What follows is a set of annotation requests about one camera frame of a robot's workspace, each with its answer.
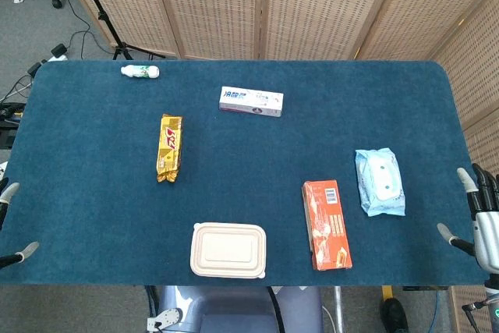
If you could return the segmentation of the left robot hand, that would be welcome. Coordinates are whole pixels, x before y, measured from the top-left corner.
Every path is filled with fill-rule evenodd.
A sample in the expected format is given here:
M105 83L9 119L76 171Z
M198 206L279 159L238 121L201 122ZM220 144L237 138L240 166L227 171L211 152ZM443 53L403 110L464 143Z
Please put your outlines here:
M16 195L20 187L20 184L18 182L14 182L10 185L8 184L8 182L8 178L3 178L1 180L1 228L3 228L6 216L9 211L11 200ZM27 258L31 257L37 251L39 246L39 242L32 242L29 243L21 251L1 257L1 269L10 267L14 264L23 263Z

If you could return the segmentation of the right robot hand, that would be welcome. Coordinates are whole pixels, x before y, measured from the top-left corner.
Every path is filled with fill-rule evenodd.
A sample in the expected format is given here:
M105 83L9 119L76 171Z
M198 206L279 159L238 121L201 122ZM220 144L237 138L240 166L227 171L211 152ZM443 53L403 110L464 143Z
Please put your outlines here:
M445 242L474 257L487 273L498 274L498 175L493 175L477 163L472 164L476 180L464 168L458 168L458 178L464 186L472 219L473 243L454 235L443 223L437 230Z

